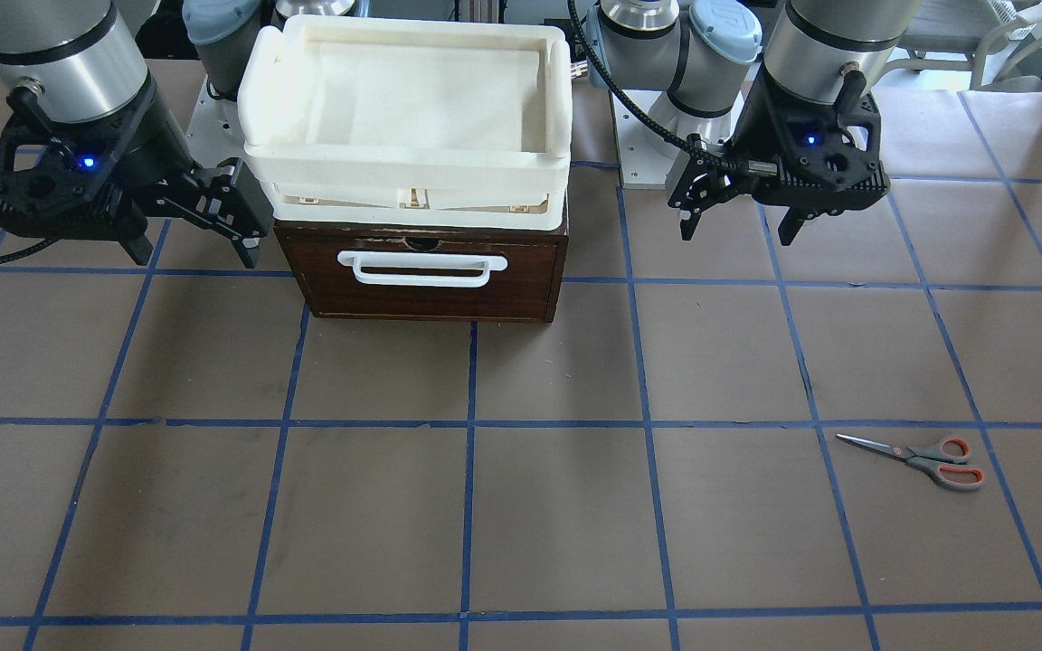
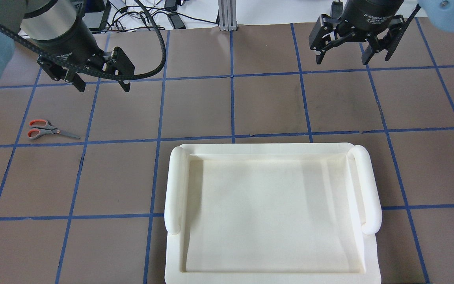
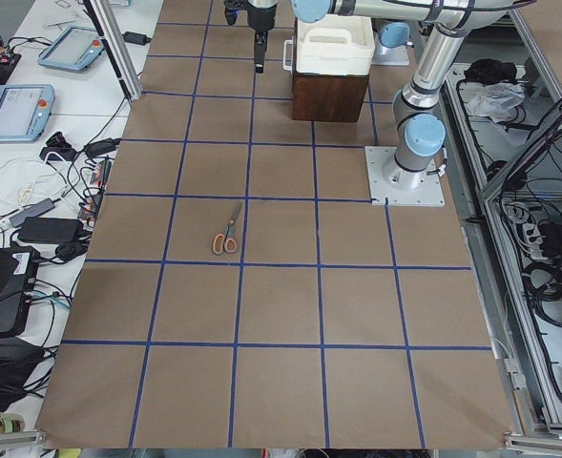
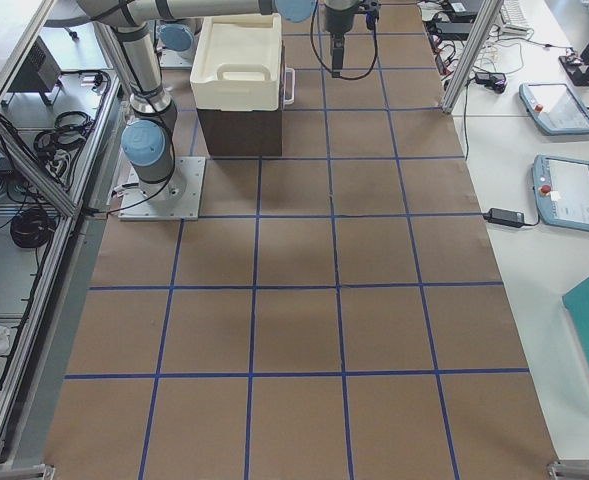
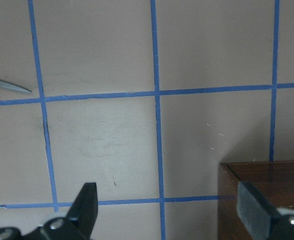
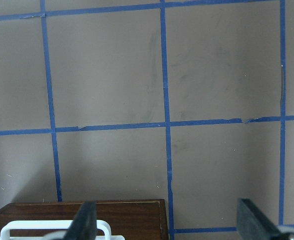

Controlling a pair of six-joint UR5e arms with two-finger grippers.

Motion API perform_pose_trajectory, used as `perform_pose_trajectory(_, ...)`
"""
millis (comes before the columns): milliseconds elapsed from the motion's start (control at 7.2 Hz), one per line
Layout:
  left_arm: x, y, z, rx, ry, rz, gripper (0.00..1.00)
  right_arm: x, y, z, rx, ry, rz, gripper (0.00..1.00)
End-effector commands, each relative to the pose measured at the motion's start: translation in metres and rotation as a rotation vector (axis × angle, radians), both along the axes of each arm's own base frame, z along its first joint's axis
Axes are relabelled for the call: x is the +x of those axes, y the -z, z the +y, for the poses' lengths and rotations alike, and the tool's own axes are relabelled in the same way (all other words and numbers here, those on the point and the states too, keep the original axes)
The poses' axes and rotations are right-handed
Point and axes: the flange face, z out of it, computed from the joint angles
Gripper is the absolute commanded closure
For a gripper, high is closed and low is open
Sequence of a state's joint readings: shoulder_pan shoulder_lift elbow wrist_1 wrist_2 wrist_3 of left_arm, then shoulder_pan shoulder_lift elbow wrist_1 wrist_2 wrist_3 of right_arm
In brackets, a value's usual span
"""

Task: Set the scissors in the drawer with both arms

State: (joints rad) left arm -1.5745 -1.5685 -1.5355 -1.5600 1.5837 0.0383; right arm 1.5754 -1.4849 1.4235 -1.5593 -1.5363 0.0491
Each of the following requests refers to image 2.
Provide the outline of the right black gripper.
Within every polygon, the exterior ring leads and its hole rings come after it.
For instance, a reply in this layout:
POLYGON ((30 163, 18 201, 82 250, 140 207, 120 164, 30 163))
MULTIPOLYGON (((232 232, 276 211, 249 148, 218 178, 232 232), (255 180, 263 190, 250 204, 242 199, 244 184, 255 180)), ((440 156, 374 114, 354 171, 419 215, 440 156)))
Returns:
POLYGON ((404 34, 405 20, 396 15, 402 3, 403 0, 348 0, 339 19, 321 14, 309 35, 309 48, 315 52, 316 63, 320 65, 332 48, 353 39, 353 30, 368 32, 365 35, 368 47, 361 56, 363 65, 383 50, 387 50, 384 60, 389 61, 404 34), (378 38, 375 32, 384 29, 385 36, 378 38))

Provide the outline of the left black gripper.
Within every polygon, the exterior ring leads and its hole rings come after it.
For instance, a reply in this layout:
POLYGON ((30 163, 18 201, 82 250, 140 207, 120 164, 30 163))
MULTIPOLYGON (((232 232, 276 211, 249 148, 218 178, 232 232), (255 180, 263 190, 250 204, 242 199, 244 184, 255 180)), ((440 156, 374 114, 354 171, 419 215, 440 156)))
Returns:
MULTIPOLYGON (((135 66, 120 47, 111 52, 102 50, 79 16, 36 16, 30 18, 30 38, 36 46, 58 58, 89 70, 103 70, 112 75, 134 75, 135 66)), ((62 67, 45 57, 38 65, 54 81, 70 83, 85 92, 86 83, 72 69, 62 67)))

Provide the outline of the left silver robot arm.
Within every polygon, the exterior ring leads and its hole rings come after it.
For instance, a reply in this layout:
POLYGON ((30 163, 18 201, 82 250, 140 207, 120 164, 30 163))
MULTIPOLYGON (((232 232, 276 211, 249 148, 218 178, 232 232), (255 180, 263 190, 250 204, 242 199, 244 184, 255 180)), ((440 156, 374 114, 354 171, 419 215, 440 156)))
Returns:
POLYGON ((20 41, 36 54, 37 63, 54 81, 85 90, 81 74, 133 75, 123 50, 103 52, 70 0, 0 0, 0 79, 20 41))

